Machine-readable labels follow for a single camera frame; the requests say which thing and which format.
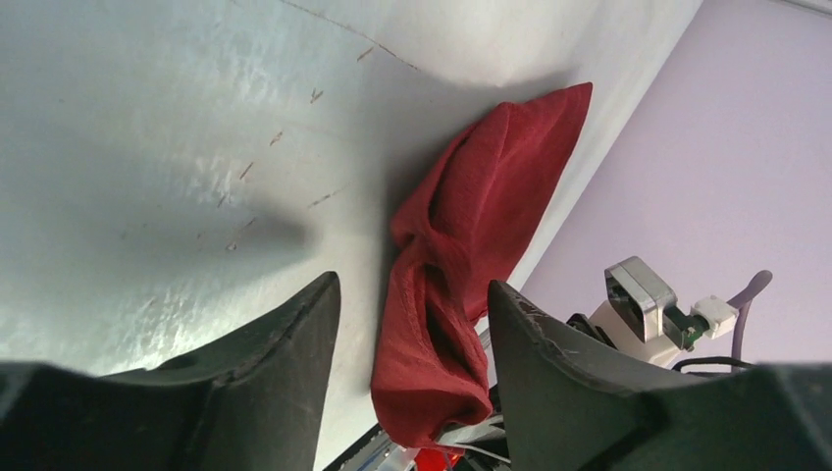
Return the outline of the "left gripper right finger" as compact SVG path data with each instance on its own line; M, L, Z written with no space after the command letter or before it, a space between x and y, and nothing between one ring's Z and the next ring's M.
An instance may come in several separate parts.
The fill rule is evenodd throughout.
M515 470L827 470L831 368L761 364L703 378L641 362L488 290Z

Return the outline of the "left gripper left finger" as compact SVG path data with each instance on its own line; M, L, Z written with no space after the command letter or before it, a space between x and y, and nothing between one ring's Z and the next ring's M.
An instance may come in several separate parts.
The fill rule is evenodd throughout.
M326 272L281 306L154 369L1 366L5 470L310 470L338 333Z

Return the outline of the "red cloth napkin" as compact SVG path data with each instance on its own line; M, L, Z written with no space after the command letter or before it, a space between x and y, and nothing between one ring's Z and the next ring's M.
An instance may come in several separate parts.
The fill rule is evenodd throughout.
M434 448L444 427L492 414L475 325L490 283L506 281L528 248L592 94L585 82L498 104L451 142L394 214L398 255L370 390L395 443Z

